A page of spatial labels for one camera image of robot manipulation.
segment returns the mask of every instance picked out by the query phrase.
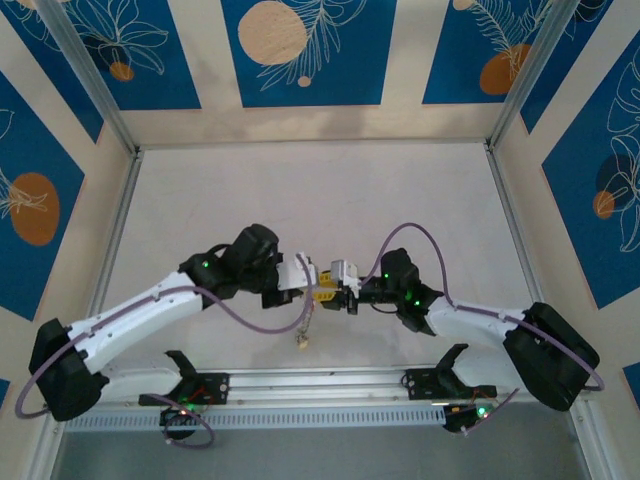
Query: blue wall panel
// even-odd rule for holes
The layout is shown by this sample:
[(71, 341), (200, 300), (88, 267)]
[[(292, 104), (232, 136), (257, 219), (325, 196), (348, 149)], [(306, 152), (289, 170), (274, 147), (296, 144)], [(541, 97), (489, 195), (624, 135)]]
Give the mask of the blue wall panel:
[[(62, 3), (122, 110), (199, 109), (166, 0), (70, 0)], [(91, 138), (102, 118), (37, 12), (0, 0), (15, 30)]]
[(9, 390), (9, 382), (0, 378), (0, 411), (2, 410), (2, 404), (7, 396), (7, 390)]
[(520, 114), (531, 132), (578, 59), (612, 0), (582, 0), (558, 41)]
[(378, 105), (395, 0), (222, 0), (244, 107)]
[[(530, 123), (557, 90), (608, 1), (582, 0), (541, 87), (523, 110)], [(502, 102), (552, 5), (551, 0), (451, 0), (423, 103)]]
[(33, 320), (84, 174), (0, 74), (0, 306)]
[(640, 287), (640, 33), (543, 163), (596, 304)]

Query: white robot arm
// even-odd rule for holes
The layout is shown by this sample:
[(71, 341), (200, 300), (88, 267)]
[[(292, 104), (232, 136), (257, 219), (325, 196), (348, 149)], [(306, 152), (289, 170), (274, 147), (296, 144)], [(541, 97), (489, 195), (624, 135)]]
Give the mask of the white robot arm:
[[(566, 410), (589, 373), (544, 338), (561, 343), (591, 371), (599, 362), (588, 343), (548, 305), (501, 310), (455, 302), (420, 281), (404, 249), (382, 256), (381, 276), (362, 279), (355, 265), (345, 260), (333, 262), (322, 274), (304, 253), (285, 261), (277, 245), (272, 231), (254, 224), (233, 244), (193, 255), (177, 272), (109, 311), (67, 328), (57, 319), (42, 325), (29, 368), (54, 418), (69, 420), (99, 400), (157, 393), (178, 402), (196, 395), (208, 381), (207, 374), (196, 372), (180, 352), (167, 352), (166, 358), (145, 364), (114, 359), (157, 330), (240, 290), (260, 294), (263, 308), (272, 308), (329, 283), (332, 293), (315, 295), (325, 308), (357, 314), (361, 304), (393, 304), (396, 316), (412, 331), (463, 339), (465, 344), (456, 345), (434, 369), (407, 371), (433, 387), (430, 397), (421, 397), (425, 399), (468, 399), (479, 386), (488, 386), (489, 393), (493, 388), (495, 396), (493, 385), (500, 379), (501, 385), (527, 388), (541, 402)], [(308, 311), (311, 295), (306, 297)], [(220, 306), (250, 328), (264, 330), (223, 303)], [(541, 340), (523, 324), (546, 337)], [(201, 397), (196, 400), (207, 401), (206, 395)]]

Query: leaf line drawing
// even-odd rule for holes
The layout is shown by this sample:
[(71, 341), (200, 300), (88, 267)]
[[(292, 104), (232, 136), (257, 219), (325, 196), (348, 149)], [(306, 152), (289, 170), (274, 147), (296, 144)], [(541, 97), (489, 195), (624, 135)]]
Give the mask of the leaf line drawing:
[(565, 35), (567, 35), (571, 41), (575, 39), (576, 28), (579, 23), (593, 23), (596, 22), (602, 12), (604, 12), (604, 6), (608, 0), (582, 0), (576, 8), (573, 17), (564, 29)]
[(640, 247), (640, 47), (625, 66), (618, 84), (606, 128), (614, 163), (601, 167), (612, 170), (604, 188), (598, 189), (595, 213), (606, 219), (620, 214), (620, 252), (630, 253)]
[[(287, 40), (287, 34), (295, 35), (298, 29), (304, 28), (304, 38), (299, 50), (292, 51), (292, 58), (287, 61), (262, 65), (262, 71), (258, 78), (264, 79), (260, 91), (265, 91), (274, 85), (284, 81), (290, 85), (297, 81), (301, 87), (307, 87), (315, 75), (322, 70), (325, 63), (331, 60), (332, 51), (340, 53), (341, 41), (338, 29), (351, 22), (363, 11), (367, 0), (271, 0), (258, 2), (257, 6), (269, 7), (271, 11), (280, 11), (283, 14), (282, 24), (279, 25), (277, 38), (265, 34), (265, 43), (273, 43)], [(249, 10), (244, 18), (252, 14)], [(239, 28), (242, 43), (242, 32)], [(256, 61), (251, 51), (245, 48), (245, 53)]]
[[(60, 51), (36, 10), (18, 0), (2, 1), (32, 37)], [(70, 0), (62, 5), (99, 70), (123, 82), (133, 79), (133, 66), (164, 74), (155, 49), (167, 42), (169, 32), (139, 20), (138, 0)]]
[(513, 80), (524, 61), (523, 46), (540, 29), (552, 3), (553, 0), (529, 0), (520, 16), (508, 0), (471, 0), (465, 10), (476, 16), (480, 34), (491, 41), (494, 50), (509, 60), (509, 76)]
[[(7, 135), (15, 112), (0, 109), (0, 141)], [(47, 207), (42, 203), (47, 194), (33, 196), (13, 185), (0, 168), (0, 218), (4, 219), (11, 211), (20, 212), (20, 208), (33, 208), (46, 212)]]

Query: metal frame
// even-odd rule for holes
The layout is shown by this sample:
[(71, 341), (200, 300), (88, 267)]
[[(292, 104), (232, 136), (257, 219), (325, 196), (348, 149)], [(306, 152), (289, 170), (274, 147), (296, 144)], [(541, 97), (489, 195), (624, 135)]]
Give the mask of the metal frame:
[(516, 115), (520, 113), (579, 3), (580, 0), (556, 0), (554, 2), (549, 16), (540, 28), (540, 33), (533, 41), (531, 53), (527, 55), (527, 59), (502, 104), (502, 110), (493, 127), (493, 132), (487, 139), (490, 152), (498, 147)]
[(118, 105), (65, 13), (64, 7), (57, 0), (34, 0), (34, 4), (38, 15), (102, 118), (111, 126), (122, 146), (131, 155), (136, 154), (138, 147), (120, 115)]
[[(531, 54), (517, 76), (511, 91), (507, 95), (492, 134), (487, 139), (487, 158), (498, 195), (502, 202), (505, 216), (512, 232), (515, 248), (534, 300), (542, 300), (543, 292), (531, 262), (522, 226), (517, 212), (513, 207), (513, 199), (504, 178), (500, 162), (494, 157), (495, 148), (500, 144), (504, 134), (519, 113), (522, 105), (535, 85), (544, 65), (551, 56), (555, 45), (560, 39), (566, 24), (571, 19), (580, 0), (557, 1), (554, 9), (542, 26), (539, 35), (533, 43)], [(92, 296), (89, 315), (94, 315), (102, 308), (106, 291), (111, 278), (115, 258), (120, 240), (126, 224), (136, 181), (142, 165), (142, 156), (136, 146), (131, 132), (128, 130), (117, 104), (109, 92), (97, 67), (84, 48), (63, 7), (56, 0), (34, 0), (38, 13), (59, 45), (67, 61), (74, 70), (87, 94), (96, 105), (105, 121), (111, 126), (119, 142), (132, 154), (132, 164), (126, 183), (121, 193), (121, 200), (117, 209), (112, 233), (102, 262), (100, 275)], [(387, 369), (276, 369), (276, 370), (244, 370), (235, 371), (232, 376), (233, 390), (229, 394), (229, 402), (234, 407), (214, 411), (211, 421), (216, 428), (226, 428), (235, 425), (247, 426), (244, 422), (254, 422), (250, 428), (267, 427), (258, 425), (257, 418), (262, 418), (262, 412), (270, 412), (271, 419), (268, 428), (275, 426), (291, 428), (295, 419), (302, 418), (301, 426), (368, 426), (398, 424), (393, 422), (409, 422), (401, 424), (428, 424), (433, 418), (416, 417), (416, 408), (433, 411), (434, 418), (439, 423), (438, 413), (442, 409), (438, 404), (429, 405), (428, 402), (417, 404), (406, 400), (406, 390), (398, 385), (398, 378), (403, 370), (410, 368), (390, 367)], [(528, 395), (522, 395), (517, 401), (531, 401)], [(366, 411), (378, 413), (381, 417), (359, 417)], [(315, 414), (329, 414), (339, 412), (346, 417), (314, 417)], [(89, 416), (94, 420), (69, 424), (69, 431), (81, 428), (98, 428), (113, 431), (116, 428), (137, 428), (139, 430), (141, 416), (148, 416), (149, 409), (131, 408), (126, 404), (111, 405), (92, 411)], [(602, 432), (606, 431), (604, 421), (599, 414), (597, 405), (588, 396), (579, 398), (571, 410), (576, 427), (576, 434), (593, 478), (622, 479), (624, 474), (619, 467), (615, 452), (608, 446), (608, 439)], [(50, 416), (42, 421), (41, 435), (33, 446), (33, 462), (23, 474), (23, 479), (49, 478), (58, 452), (64, 425), (58, 424)]]
[(98, 276), (96, 286), (93, 289), (93, 295), (91, 296), (91, 302), (87, 312), (88, 317), (92, 317), (100, 313), (102, 306), (104, 305), (109, 281), (111, 280), (111, 273), (113, 272), (116, 255), (118, 253), (118, 248), (120, 247), (120, 240), (122, 240), (122, 234), (127, 222), (127, 215), (129, 214), (129, 208), (131, 207), (131, 201), (133, 200), (133, 192), (136, 188), (143, 158), (144, 152), (138, 153), (134, 156), (129, 167), (129, 172), (127, 173), (127, 180), (120, 192), (120, 202), (118, 204), (113, 226), (111, 227), (111, 235), (109, 237), (107, 250), (102, 261), (102, 265), (100, 266), (100, 274)]

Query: purple cable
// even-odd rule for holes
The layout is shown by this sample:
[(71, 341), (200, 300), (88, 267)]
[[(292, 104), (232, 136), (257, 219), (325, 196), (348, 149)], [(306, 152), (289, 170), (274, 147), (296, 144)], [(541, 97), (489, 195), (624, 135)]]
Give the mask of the purple cable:
[(166, 403), (167, 405), (171, 405), (173, 408), (177, 408), (181, 412), (184, 412), (185, 415), (188, 415), (189, 417), (193, 418), (196, 422), (198, 422), (200, 425), (202, 425), (204, 427), (204, 429), (207, 431), (207, 433), (209, 434), (209, 440), (208, 441), (206, 441), (204, 443), (199, 443), (199, 444), (196, 444), (196, 445), (191, 445), (191, 444), (182, 443), (182, 442), (176, 442), (174, 439), (170, 438), (169, 434), (167, 433), (167, 430), (168, 430), (168, 427), (169, 427), (169, 424), (171, 423), (171, 421), (173, 419), (175, 419), (175, 418), (179, 418), (178, 416), (175, 416), (172, 419), (170, 419), (169, 421), (167, 421), (167, 425), (165, 426), (164, 430), (162, 431), (162, 436), (164, 437), (164, 439), (165, 439), (165, 441), (167, 442), (168, 445), (173, 445), (174, 447), (186, 448), (187, 450), (204, 450), (206, 448), (209, 448), (211, 445), (213, 445), (213, 442), (214, 442), (214, 440), (216, 438), (216, 434), (213, 432), (213, 429), (211, 428), (211, 425), (209, 425), (201, 416), (196, 415), (195, 413), (193, 413), (188, 408), (185, 408), (183, 405), (180, 405), (179, 403), (174, 402), (170, 398), (163, 397), (162, 395), (157, 395), (155, 393), (148, 393), (148, 394), (146, 394), (146, 396), (147, 397), (151, 397), (151, 398), (155, 398), (159, 402)]
[(516, 396), (516, 393), (518, 393), (520, 391), (519, 388), (516, 388), (513, 392), (511, 392), (509, 394), (509, 396), (507, 398), (505, 398), (502, 403), (500, 403), (500, 405), (498, 405), (495, 410), (493, 412), (491, 412), (484, 420), (481, 420), (479, 422), (476, 422), (475, 425), (473, 425), (472, 427), (466, 428), (465, 430), (463, 430), (461, 433), (466, 437), (467, 435), (469, 435), (469, 433), (471, 433), (473, 430), (475, 430), (476, 428), (478, 428), (480, 425), (482, 425), (483, 423), (485, 423), (486, 421), (488, 421), (491, 417), (493, 417), (496, 413), (498, 413), (498, 410), (500, 410), (502, 407), (504, 407), (507, 403), (509, 403), (511, 400), (513, 400), (513, 397)]
[(429, 239), (429, 241), (431, 242), (431, 245), (433, 245), (433, 248), (436, 251), (436, 255), (438, 256), (438, 261), (440, 262), (440, 270), (442, 271), (442, 290), (444, 293), (444, 297), (446, 298), (449, 305), (451, 305), (454, 309), (462, 310), (465, 312), (477, 313), (480, 315), (487, 315), (489, 317), (493, 317), (498, 320), (506, 320), (508, 322), (515, 323), (516, 325), (529, 330), (530, 332), (538, 335), (539, 337), (541, 337), (542, 339), (546, 340), (551, 345), (556, 347), (562, 353), (567, 355), (571, 360), (576, 362), (585, 372), (587, 372), (591, 377), (593, 377), (597, 385), (585, 386), (584, 390), (598, 391), (598, 392), (604, 390), (604, 380), (602, 380), (602, 377), (596, 373), (596, 371), (591, 367), (591, 365), (589, 365), (582, 358), (580, 358), (576, 353), (569, 350), (566, 346), (564, 346), (558, 340), (553, 338), (551, 335), (540, 330), (538, 327), (534, 325), (530, 325), (526, 322), (523, 322), (522, 320), (518, 320), (517, 318), (511, 317), (509, 315), (505, 316), (504, 319), (502, 319), (500, 318), (500, 315), (498, 313), (492, 312), (491, 310), (485, 310), (484, 308), (455, 305), (453, 302), (453, 299), (451, 298), (451, 295), (449, 294), (449, 282), (447, 280), (447, 269), (444, 263), (444, 256), (442, 255), (442, 250), (440, 250), (440, 247), (438, 246), (438, 243), (436, 242), (435, 238), (433, 238), (433, 235), (431, 235), (422, 225), (419, 225), (414, 222), (407, 222), (394, 228), (389, 234), (389, 236), (386, 238), (384, 243), (382, 244), (382, 247), (380, 248), (380, 252), (378, 253), (376, 260), (373, 263), (373, 268), (371, 269), (369, 274), (362, 280), (362, 282), (360, 282), (361, 285), (364, 285), (369, 280), (371, 280), (371, 277), (373, 277), (376, 270), (378, 269), (378, 266), (380, 265), (380, 261), (382, 260), (382, 256), (386, 252), (387, 247), (389, 246), (389, 243), (391, 242), (393, 237), (395, 237), (400, 230), (403, 230), (409, 227), (413, 227), (420, 230)]
[(398, 234), (398, 232), (400, 232), (400, 230), (404, 230), (405, 228), (409, 228), (409, 227), (413, 227), (415, 229), (420, 230), (429, 239), (429, 241), (431, 242), (431, 245), (433, 245), (433, 248), (436, 251), (436, 255), (438, 256), (438, 261), (440, 262), (440, 271), (442, 272), (442, 290), (443, 290), (444, 296), (446, 297), (449, 303), (453, 304), (453, 300), (449, 295), (449, 281), (447, 280), (447, 267), (444, 264), (444, 256), (442, 255), (442, 250), (440, 250), (440, 247), (438, 246), (436, 239), (433, 238), (433, 235), (431, 235), (427, 231), (427, 229), (424, 228), (422, 225), (419, 225), (414, 222), (403, 223), (402, 225), (398, 225), (396, 228), (394, 228), (391, 231), (387, 239), (382, 244), (382, 247), (380, 247), (380, 252), (378, 252), (378, 256), (376, 257), (376, 260), (373, 262), (373, 267), (371, 268), (371, 271), (360, 282), (360, 285), (364, 285), (365, 283), (367, 283), (376, 274), (376, 270), (378, 270), (378, 267), (380, 266), (380, 262), (382, 261), (382, 256), (387, 251), (387, 247), (389, 246), (389, 243), (391, 243), (391, 240), (393, 239), (393, 237), (395, 237)]
[[(273, 329), (263, 328), (263, 327), (260, 327), (258, 325), (254, 325), (253, 323), (248, 322), (247, 320), (242, 318), (240, 315), (238, 315), (236, 312), (231, 310), (231, 308), (229, 308), (222, 300), (220, 300), (213, 293), (211, 293), (208, 290), (205, 290), (204, 288), (201, 288), (201, 287), (185, 286), (185, 287), (167, 288), (166, 290), (161, 291), (158, 294), (158, 297), (164, 297), (166, 295), (172, 295), (174, 293), (180, 293), (180, 292), (194, 292), (194, 293), (200, 294), (200, 295), (202, 295), (204, 297), (207, 297), (213, 303), (218, 304), (220, 306), (220, 308), (222, 308), (222, 310), (224, 310), (231, 318), (233, 318), (234, 320), (239, 322), (241, 325), (244, 325), (245, 327), (247, 327), (247, 328), (249, 328), (249, 329), (251, 329), (251, 330), (253, 330), (255, 332), (264, 333), (264, 334), (272, 334), (272, 335), (273, 334), (285, 333), (285, 332), (288, 332), (288, 331), (293, 330), (294, 328), (296, 328), (305, 319), (305, 317), (307, 316), (308, 312), (311, 310), (311, 307), (313, 305), (313, 287), (312, 287), (313, 281), (311, 279), (311, 272), (309, 272), (309, 269), (307, 268), (307, 265), (305, 264), (304, 259), (302, 258), (302, 256), (300, 254), (296, 254), (296, 258), (302, 264), (302, 269), (304, 270), (304, 275), (305, 275), (305, 277), (307, 279), (308, 291), (307, 291), (307, 295), (305, 295), (304, 308), (302, 309), (302, 312), (300, 313), (298, 318), (296, 318), (296, 320), (293, 323), (291, 323), (290, 325), (287, 325), (287, 326), (284, 326), (284, 327), (281, 327), (281, 328), (273, 328)], [(24, 401), (27, 398), (27, 395), (29, 394), (31, 389), (34, 387), (36, 382), (40, 379), (40, 377), (42, 377), (42, 375), (44, 375), (44, 373), (49, 369), (49, 367), (51, 367), (51, 365), (53, 365), (56, 361), (58, 361), (58, 359), (60, 357), (62, 357), (62, 355), (64, 355), (72, 347), (74, 347), (75, 345), (80, 343), (85, 338), (88, 338), (89, 335), (94, 334), (95, 332), (97, 332), (101, 328), (103, 328), (106, 325), (114, 322), (115, 320), (121, 318), (122, 316), (124, 316), (124, 315), (126, 315), (128, 313), (131, 313), (131, 312), (137, 310), (138, 308), (142, 307), (143, 305), (146, 305), (147, 303), (150, 303), (150, 302), (153, 302), (153, 301), (157, 301), (156, 297), (154, 297), (154, 296), (149, 296), (149, 297), (137, 300), (137, 301), (133, 302), (131, 305), (128, 305), (128, 306), (124, 307), (122, 310), (119, 310), (119, 311), (115, 312), (114, 314), (109, 315), (108, 317), (106, 317), (103, 320), (101, 320), (98, 323), (96, 323), (93, 327), (91, 327), (90, 333), (83, 332), (80, 335), (78, 335), (77, 337), (75, 337), (74, 339), (72, 339), (69, 342), (67, 342), (62, 347), (60, 347), (59, 350), (57, 350), (53, 355), (51, 355), (49, 358), (47, 358), (47, 360), (45, 360), (45, 362), (35, 371), (33, 376), (27, 381), (26, 385), (24, 386), (24, 388), (22, 389), (22, 391), (18, 395), (18, 399), (16, 400), (16, 405), (15, 405), (15, 414), (16, 414), (16, 416), (18, 418), (31, 419), (31, 418), (36, 418), (36, 417), (39, 417), (41, 415), (45, 415), (45, 414), (49, 413), (49, 410), (47, 408), (44, 408), (44, 409), (40, 410), (39, 412), (25, 413), (23, 411)], [(147, 394), (147, 395), (150, 396), (150, 397), (156, 398), (157, 400), (162, 401), (164, 403), (168, 403), (169, 405), (172, 405), (172, 406), (178, 405), (177, 403), (173, 402), (173, 400), (171, 400), (169, 398), (166, 398), (166, 397), (163, 397), (161, 395), (156, 395), (156, 394)], [(204, 420), (201, 420), (195, 414), (193, 414), (193, 416), (196, 417), (196, 420), (198, 420), (200, 423), (203, 423), (205, 425), (205, 428), (207, 428), (207, 430), (210, 431), (210, 434), (213, 433), (213, 430), (211, 430), (211, 428), (208, 425), (206, 425), (206, 423), (204, 423)], [(176, 442), (173, 442), (173, 444), (177, 445), (177, 446), (180, 446), (180, 447), (183, 447), (183, 448), (206, 448), (206, 447), (203, 447), (201, 445), (191, 446), (191, 445), (185, 445), (185, 444), (178, 444)]]

